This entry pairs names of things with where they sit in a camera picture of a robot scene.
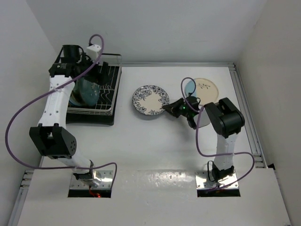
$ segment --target black and white plate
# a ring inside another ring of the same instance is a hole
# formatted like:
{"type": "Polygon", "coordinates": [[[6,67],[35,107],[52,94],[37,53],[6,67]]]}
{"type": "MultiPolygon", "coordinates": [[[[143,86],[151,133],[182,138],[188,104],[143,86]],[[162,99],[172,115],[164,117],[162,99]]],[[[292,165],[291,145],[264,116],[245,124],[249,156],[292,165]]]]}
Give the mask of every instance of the black and white plate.
{"type": "Polygon", "coordinates": [[[145,115],[158,115],[164,112],[162,106],[169,104],[169,96],[164,89],[146,85],[138,88],[133,94],[133,105],[145,115]]]}

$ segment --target black cable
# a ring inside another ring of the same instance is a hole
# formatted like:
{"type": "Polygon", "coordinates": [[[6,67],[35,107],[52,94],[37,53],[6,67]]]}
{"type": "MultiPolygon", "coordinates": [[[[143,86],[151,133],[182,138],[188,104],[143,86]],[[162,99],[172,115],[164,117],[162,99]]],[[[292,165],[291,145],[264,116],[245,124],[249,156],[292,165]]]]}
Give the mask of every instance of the black cable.
{"type": "Polygon", "coordinates": [[[207,174],[208,174],[208,180],[209,180],[210,182],[215,182],[215,180],[211,180],[211,179],[210,179],[209,162],[212,162],[212,164],[213,164],[213,161],[210,160],[210,161],[207,162],[207,174]]]}

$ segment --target white plate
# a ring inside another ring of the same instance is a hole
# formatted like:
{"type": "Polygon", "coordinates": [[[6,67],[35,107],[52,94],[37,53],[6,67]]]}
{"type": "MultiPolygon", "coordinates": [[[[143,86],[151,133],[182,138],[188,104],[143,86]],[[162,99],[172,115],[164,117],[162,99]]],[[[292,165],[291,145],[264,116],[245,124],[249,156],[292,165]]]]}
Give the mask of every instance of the white plate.
{"type": "MultiPolygon", "coordinates": [[[[208,79],[194,79],[196,82],[196,91],[192,94],[194,97],[198,97],[201,99],[201,105],[208,104],[210,102],[215,103],[217,101],[219,92],[216,85],[208,79]]],[[[192,93],[194,90],[194,83],[190,81],[185,86],[185,94],[186,96],[189,93],[192,93]]]]}
{"type": "Polygon", "coordinates": [[[141,86],[133,94],[133,105],[145,115],[158,115],[164,112],[163,105],[169,104],[169,96],[162,88],[154,85],[141,86]]]}

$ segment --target white wall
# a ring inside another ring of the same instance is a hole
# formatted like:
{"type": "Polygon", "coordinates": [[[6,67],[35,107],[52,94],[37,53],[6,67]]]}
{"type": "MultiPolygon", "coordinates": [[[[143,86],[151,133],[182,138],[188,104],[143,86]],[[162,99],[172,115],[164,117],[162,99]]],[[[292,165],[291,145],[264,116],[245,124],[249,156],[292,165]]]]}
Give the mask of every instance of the white wall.
{"type": "Polygon", "coordinates": [[[269,0],[238,68],[264,152],[294,226],[301,225],[301,1],[269,0]]]}
{"type": "MultiPolygon", "coordinates": [[[[4,132],[13,113],[48,90],[48,69],[55,52],[24,0],[2,1],[0,7],[0,226],[7,225],[25,168],[6,151],[4,132]]],[[[41,116],[43,101],[22,113],[10,132],[11,148],[27,163],[40,154],[28,133],[41,116]]]]}
{"type": "Polygon", "coordinates": [[[50,43],[87,45],[124,62],[238,59],[266,0],[27,0],[50,43]]]}

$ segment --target metal dish rack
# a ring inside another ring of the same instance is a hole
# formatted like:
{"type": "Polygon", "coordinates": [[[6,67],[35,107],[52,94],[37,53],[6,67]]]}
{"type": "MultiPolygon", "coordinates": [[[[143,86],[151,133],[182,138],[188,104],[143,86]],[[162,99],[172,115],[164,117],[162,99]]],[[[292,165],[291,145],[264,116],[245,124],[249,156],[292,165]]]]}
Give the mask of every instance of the metal dish rack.
{"type": "Polygon", "coordinates": [[[100,87],[99,99],[95,106],[68,105],[67,123],[90,122],[114,124],[114,114],[122,68],[122,57],[119,54],[103,54],[102,61],[109,64],[109,82],[100,87]]]}

